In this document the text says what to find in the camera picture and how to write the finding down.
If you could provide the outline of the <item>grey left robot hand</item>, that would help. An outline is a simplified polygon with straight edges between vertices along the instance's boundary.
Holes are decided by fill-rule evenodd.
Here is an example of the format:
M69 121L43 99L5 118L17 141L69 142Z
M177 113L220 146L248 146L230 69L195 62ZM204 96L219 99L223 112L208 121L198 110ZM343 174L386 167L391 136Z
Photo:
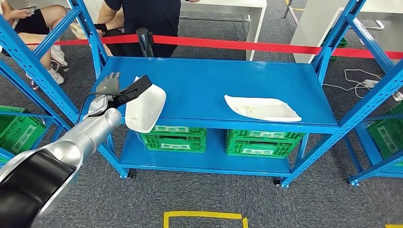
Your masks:
M96 87L96 92L106 94L120 93L120 72L112 72L106 76Z

